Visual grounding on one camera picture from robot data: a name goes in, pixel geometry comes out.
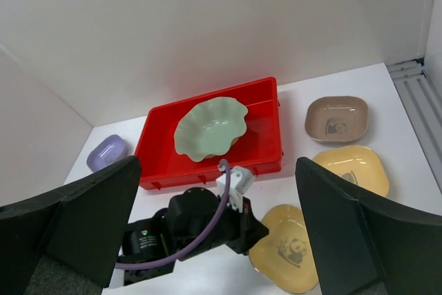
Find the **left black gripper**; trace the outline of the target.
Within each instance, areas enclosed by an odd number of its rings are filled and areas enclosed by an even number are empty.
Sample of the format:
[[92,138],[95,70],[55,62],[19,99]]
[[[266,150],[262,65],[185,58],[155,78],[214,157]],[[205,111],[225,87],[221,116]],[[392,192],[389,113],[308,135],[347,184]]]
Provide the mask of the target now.
[[[219,203],[220,196],[201,187],[193,187],[173,196],[168,207],[157,212],[166,253],[175,254],[189,246],[206,229]],[[190,259],[222,245],[246,256],[268,234],[267,227],[254,216],[250,199],[244,198],[242,213],[226,207],[202,242],[180,260]]]

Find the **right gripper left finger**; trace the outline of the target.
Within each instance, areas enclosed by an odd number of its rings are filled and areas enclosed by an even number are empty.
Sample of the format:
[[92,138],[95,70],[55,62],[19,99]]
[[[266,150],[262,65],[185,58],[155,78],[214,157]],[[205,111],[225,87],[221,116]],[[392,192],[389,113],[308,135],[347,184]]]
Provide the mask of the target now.
[[101,294],[111,281],[135,201],[130,156],[1,207],[2,294]]

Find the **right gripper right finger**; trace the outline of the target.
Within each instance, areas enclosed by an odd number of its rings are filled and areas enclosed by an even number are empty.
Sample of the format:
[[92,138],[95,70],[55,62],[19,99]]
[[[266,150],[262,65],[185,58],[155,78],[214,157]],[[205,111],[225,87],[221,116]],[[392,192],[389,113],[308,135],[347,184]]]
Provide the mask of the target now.
[[348,182],[306,157],[296,186],[323,294],[440,294],[441,217]]

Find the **yellow square plate front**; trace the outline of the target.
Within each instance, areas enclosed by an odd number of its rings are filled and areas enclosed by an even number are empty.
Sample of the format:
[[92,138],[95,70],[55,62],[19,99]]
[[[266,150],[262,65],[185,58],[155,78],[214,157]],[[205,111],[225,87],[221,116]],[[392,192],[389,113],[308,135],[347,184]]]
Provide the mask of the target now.
[[302,211],[281,204],[266,213],[262,224],[269,234],[249,251],[253,267],[290,294],[313,289],[318,275]]

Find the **yellow square plate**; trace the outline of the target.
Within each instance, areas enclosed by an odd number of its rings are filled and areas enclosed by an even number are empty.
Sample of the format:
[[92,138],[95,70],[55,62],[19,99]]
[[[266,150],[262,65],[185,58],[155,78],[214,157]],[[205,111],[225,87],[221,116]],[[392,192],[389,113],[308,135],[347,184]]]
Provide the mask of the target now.
[[366,146],[351,145],[319,153],[313,161],[377,195],[386,197],[390,181],[379,156]]
[[281,204],[266,213],[262,224],[269,234],[249,251],[253,267],[290,294],[313,289],[318,275],[302,211]]

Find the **large green scalloped bowl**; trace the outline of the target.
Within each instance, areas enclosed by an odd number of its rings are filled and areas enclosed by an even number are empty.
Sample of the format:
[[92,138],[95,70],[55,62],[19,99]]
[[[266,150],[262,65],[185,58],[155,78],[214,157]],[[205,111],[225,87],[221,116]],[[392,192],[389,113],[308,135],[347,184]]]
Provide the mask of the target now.
[[233,97],[200,102],[177,123],[175,152],[193,162],[225,155],[247,132],[248,113],[248,108]]

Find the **purple square plate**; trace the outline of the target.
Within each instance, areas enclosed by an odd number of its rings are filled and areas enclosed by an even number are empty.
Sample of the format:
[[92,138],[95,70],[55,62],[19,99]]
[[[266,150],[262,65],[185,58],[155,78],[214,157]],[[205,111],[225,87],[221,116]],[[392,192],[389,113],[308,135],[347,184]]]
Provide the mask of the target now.
[[110,135],[99,143],[88,155],[86,164],[93,172],[125,158],[128,155],[128,145],[119,135]]

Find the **brown square plate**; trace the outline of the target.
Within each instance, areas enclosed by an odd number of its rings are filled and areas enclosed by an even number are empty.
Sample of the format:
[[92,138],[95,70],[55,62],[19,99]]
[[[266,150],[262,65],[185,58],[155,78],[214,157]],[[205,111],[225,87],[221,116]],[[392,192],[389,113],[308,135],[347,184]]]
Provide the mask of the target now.
[[312,102],[305,117],[310,138],[325,144],[355,142],[368,127],[369,107],[354,96],[326,96]]

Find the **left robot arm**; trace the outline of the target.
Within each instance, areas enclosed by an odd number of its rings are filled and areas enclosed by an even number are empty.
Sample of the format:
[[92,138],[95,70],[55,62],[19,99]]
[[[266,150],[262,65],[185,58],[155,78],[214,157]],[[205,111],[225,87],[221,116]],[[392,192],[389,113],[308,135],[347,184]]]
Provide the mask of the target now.
[[[193,187],[173,196],[166,208],[153,217],[127,225],[118,263],[140,264],[166,258],[188,246],[211,221],[220,197],[208,189]],[[227,205],[209,235],[180,260],[188,260],[226,245],[237,254],[249,250],[269,234],[269,229],[255,218],[251,201],[243,199],[243,210]]]

